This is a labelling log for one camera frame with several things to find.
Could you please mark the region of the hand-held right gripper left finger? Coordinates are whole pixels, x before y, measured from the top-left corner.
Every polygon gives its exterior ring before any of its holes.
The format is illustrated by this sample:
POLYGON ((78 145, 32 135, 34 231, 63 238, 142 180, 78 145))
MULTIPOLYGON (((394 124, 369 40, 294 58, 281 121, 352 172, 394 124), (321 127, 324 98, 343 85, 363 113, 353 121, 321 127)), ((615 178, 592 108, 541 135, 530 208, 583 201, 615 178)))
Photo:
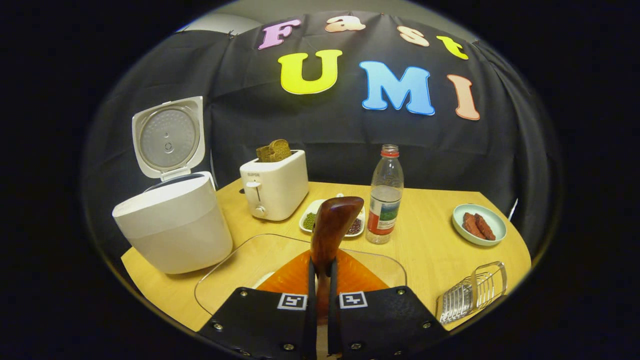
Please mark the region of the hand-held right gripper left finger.
POLYGON ((319 324, 316 272, 310 251, 292 260, 284 289, 236 287, 198 334, 249 360, 315 360, 319 324))

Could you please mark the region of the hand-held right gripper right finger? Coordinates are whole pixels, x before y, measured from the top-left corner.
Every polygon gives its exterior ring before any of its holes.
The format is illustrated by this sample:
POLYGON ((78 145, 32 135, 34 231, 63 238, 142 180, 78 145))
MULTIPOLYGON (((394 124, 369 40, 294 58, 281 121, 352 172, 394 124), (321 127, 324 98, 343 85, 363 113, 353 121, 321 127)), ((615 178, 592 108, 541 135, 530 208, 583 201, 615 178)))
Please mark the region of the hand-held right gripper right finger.
POLYGON ((387 285, 347 251, 329 269, 327 353, 338 359, 420 359, 450 334, 407 285, 387 285))

